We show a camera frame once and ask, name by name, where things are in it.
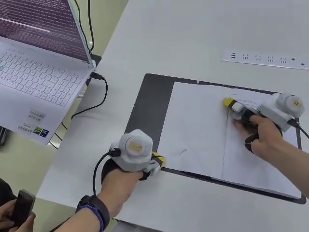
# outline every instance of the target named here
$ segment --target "white table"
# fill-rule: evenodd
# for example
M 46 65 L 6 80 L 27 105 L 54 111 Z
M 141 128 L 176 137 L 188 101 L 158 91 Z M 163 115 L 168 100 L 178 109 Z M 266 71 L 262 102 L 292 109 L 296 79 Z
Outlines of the white table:
M 76 206 L 92 193 L 95 164 L 124 133 L 145 73 L 291 92 L 309 108 L 309 72 L 221 62 L 231 48 L 307 57 L 308 7 L 300 0 L 130 0 L 97 68 L 109 84 L 107 100 L 72 121 L 38 197 Z M 79 110 L 104 91 L 92 81 Z M 308 215 L 308 204 L 161 172 L 138 184 L 117 218 L 165 232 L 296 232 L 308 229 Z

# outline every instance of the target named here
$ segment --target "human hand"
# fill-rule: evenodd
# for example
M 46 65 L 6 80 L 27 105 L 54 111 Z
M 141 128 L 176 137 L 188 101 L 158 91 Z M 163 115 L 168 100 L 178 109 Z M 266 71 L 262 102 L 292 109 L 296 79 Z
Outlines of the human hand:
M 271 155 L 274 148 L 284 142 L 281 133 L 275 124 L 268 118 L 253 115 L 250 121 L 258 125 L 259 134 L 259 139 L 252 142 L 252 152 L 258 157 L 268 161 L 268 156 Z M 244 139 L 251 135 L 237 120 L 233 120 L 233 124 Z
M 120 212 L 123 203 L 129 199 L 136 183 L 142 177 L 142 171 L 128 173 L 120 169 L 115 169 L 106 175 L 98 198 L 106 205 L 111 217 Z
M 9 220 L 11 216 L 16 200 L 9 201 L 8 203 L 0 206 L 0 230 L 11 228 L 14 222 Z
M 9 232 L 33 232 L 33 224 L 36 215 L 31 213 L 27 220 L 19 228 L 14 227 L 9 230 Z

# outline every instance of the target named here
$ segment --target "white laptop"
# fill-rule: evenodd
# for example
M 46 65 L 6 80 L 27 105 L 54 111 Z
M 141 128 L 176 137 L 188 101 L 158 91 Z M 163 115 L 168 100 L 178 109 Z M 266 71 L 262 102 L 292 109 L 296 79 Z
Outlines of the white laptop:
M 95 63 L 70 0 L 2 0 L 0 126 L 47 144 Z

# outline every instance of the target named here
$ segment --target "power outlet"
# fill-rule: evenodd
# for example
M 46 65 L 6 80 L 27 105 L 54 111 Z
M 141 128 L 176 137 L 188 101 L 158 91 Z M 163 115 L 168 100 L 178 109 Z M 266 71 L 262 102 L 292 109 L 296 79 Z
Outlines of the power outlet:
M 222 60 L 226 62 L 309 70 L 308 58 L 300 58 L 291 55 L 227 50 L 224 52 Z

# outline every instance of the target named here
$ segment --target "white paper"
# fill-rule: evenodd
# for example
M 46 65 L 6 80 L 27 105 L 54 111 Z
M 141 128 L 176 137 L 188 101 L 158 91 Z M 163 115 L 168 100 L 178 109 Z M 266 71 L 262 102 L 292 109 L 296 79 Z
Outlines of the white paper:
M 227 110 L 222 87 L 175 83 L 158 152 L 166 167 L 221 178 Z
M 234 90 L 233 97 L 248 106 L 256 107 L 267 98 L 266 94 Z M 286 141 L 297 147 L 296 130 L 290 128 L 283 134 Z M 227 123 L 225 158 L 222 179 L 257 189 L 282 193 L 295 198 L 301 192 L 276 168 L 249 152 L 244 139 L 232 124 L 231 114 Z
M 256 108 L 268 94 L 217 86 L 175 83 L 158 152 L 166 167 L 300 198 L 300 191 L 276 168 L 249 152 L 223 106 L 233 97 Z M 297 146 L 295 129 L 284 135 Z

